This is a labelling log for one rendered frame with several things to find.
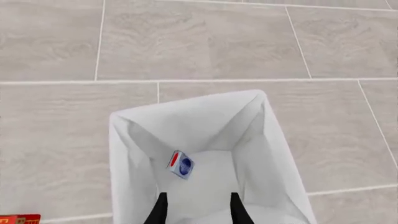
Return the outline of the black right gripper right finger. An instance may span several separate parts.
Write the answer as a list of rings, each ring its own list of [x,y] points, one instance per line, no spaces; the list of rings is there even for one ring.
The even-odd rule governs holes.
[[[253,224],[253,220],[236,192],[231,193],[230,210],[233,224]]]

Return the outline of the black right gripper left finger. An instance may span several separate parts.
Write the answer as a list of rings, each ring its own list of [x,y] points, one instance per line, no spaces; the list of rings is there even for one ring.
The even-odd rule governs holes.
[[[165,224],[167,219],[168,200],[167,193],[159,194],[158,199],[144,224]]]

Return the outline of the white cream cheese box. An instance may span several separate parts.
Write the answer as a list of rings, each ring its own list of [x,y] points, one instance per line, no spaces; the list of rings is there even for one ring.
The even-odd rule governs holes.
[[[180,177],[187,180],[192,173],[195,163],[182,151],[176,150],[167,165],[167,169]]]

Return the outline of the white fabric basket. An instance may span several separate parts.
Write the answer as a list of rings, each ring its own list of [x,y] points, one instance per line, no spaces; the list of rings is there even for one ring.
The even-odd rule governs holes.
[[[194,163],[167,169],[174,151]],[[317,224],[266,94],[235,91],[116,111],[109,117],[114,224],[144,224],[167,193],[165,224],[233,224],[236,192],[253,224]]]

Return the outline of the red printed food box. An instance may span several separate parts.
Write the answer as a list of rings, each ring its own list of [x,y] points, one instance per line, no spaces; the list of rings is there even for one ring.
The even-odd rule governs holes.
[[[0,215],[0,224],[39,224],[40,214]]]

